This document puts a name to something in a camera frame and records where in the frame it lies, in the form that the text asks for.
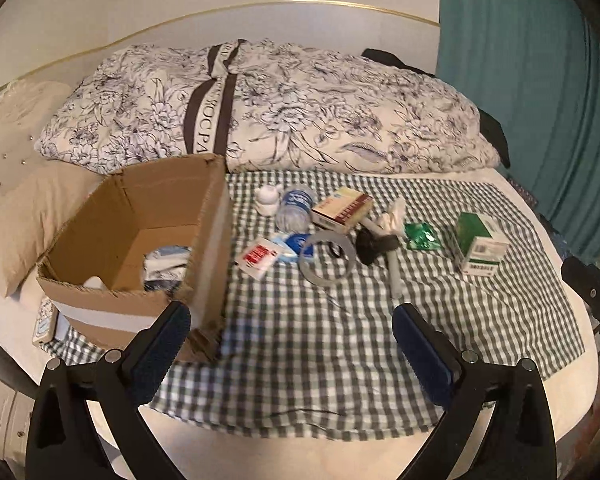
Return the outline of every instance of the white bed sheet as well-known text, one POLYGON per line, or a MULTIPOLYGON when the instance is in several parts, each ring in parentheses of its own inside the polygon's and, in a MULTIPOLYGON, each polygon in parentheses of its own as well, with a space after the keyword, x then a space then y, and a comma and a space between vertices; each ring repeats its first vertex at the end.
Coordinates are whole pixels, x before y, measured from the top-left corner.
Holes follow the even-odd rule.
MULTIPOLYGON (((448 178, 496 185, 533 223, 559 275, 561 260, 544 228, 522 198, 497 171, 395 175, 393 178, 448 178)), ((598 354, 589 316, 582 300, 564 286, 576 317, 585 352, 544 383, 556 440, 573 428, 593 402, 598 383, 598 354)), ((40 381, 48 354, 31 344, 31 333, 42 298, 32 273, 12 298, 0 297, 0 345, 35 380, 40 381)), ((91 414, 98 432, 115 440, 95 402, 91 414)), ((415 456, 428 434, 368 442, 340 442, 314 438, 249 438, 198 428, 141 407, 140 412, 161 446, 188 479, 288 480, 393 479, 415 456)), ((482 439, 491 412, 481 413, 452 478, 467 470, 482 439)))

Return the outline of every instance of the black rubber plunger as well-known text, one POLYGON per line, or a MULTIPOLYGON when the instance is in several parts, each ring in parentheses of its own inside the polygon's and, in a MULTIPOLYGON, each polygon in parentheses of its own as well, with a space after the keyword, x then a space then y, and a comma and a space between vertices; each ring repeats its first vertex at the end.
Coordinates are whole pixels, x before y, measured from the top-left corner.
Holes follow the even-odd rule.
POLYGON ((381 254, 395 251, 400 247, 396 235, 375 236, 369 229, 363 227, 356 236, 356 253, 360 262, 371 265, 381 254))

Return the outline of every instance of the green curtain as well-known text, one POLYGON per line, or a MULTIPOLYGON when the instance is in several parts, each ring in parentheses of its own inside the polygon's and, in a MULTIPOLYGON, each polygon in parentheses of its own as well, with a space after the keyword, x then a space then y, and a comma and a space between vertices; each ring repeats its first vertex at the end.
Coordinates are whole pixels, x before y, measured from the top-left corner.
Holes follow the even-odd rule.
POLYGON ((436 75, 502 124, 510 173, 600 254, 600 42, 573 0, 440 0, 436 75))

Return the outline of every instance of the metal screw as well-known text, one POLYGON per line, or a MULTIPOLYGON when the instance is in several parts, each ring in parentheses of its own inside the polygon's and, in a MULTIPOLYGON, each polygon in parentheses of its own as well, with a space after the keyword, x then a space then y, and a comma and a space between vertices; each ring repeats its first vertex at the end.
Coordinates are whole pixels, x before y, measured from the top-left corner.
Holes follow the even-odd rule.
POLYGON ((529 372, 532 372, 536 369, 536 363, 527 357, 520 361, 520 365, 529 372))
POLYGON ((51 361, 49 361, 46 364, 46 368, 48 370, 55 370, 56 368, 58 368, 60 366, 60 359, 58 359, 57 357, 54 357, 53 359, 51 359, 51 361))
POLYGON ((477 363, 479 359, 478 354, 473 350, 463 350, 460 356, 462 357, 462 361, 471 364, 477 363))
POLYGON ((104 360, 107 363, 115 363, 122 357, 122 352, 120 350, 109 350, 106 354, 104 354, 104 360))

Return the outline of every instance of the open cardboard box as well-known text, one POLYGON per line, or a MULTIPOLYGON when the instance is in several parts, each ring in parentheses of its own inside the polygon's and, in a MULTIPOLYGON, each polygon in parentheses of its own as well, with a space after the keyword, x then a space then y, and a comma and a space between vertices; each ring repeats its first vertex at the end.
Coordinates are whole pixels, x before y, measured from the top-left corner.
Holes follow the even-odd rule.
POLYGON ((109 175, 64 225, 38 267, 38 282, 94 345, 123 349, 172 299, 162 290, 143 290, 144 255, 166 245, 191 247, 173 296, 191 312, 191 332, 177 360, 212 360, 222 327, 232 213, 220 156, 128 166, 109 175), (91 276, 108 290, 82 286, 91 276))

